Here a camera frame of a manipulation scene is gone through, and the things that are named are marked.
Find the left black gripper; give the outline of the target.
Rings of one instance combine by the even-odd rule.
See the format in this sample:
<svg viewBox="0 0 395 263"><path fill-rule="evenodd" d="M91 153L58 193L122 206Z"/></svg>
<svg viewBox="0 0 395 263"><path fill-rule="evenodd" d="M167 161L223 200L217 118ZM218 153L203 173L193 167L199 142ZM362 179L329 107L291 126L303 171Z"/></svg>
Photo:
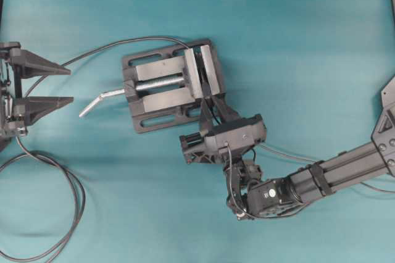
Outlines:
<svg viewBox="0 0 395 263"><path fill-rule="evenodd" d="M73 97L22 98L21 77L70 75L71 71L21 49L17 41L1 43L1 137L26 136L26 126L73 102Z"/></svg>

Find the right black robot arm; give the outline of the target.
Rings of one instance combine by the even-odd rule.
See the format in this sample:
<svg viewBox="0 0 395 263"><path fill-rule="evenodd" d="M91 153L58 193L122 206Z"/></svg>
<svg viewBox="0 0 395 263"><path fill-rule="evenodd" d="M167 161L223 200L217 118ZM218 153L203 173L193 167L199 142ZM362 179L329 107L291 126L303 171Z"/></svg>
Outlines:
<svg viewBox="0 0 395 263"><path fill-rule="evenodd" d="M242 118L213 97L220 124L201 103L200 131L180 137L187 163L219 163L227 181L227 206L240 220L289 217L348 186L384 174L394 175L394 80L381 92L383 110L369 143L309 164L283 178L263 181L260 167L243 155L266 137L262 116Z"/></svg>

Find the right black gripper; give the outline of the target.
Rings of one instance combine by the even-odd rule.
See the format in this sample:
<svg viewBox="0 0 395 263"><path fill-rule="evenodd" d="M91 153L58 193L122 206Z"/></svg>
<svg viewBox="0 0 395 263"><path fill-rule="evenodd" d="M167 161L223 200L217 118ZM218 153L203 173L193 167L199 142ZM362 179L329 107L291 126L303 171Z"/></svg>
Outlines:
<svg viewBox="0 0 395 263"><path fill-rule="evenodd" d="M180 136L181 150L187 164L222 163L233 160L265 141L266 126L261 115L242 118L223 98L214 97L220 125L213 126L212 114L205 99L201 101L199 132Z"/></svg>

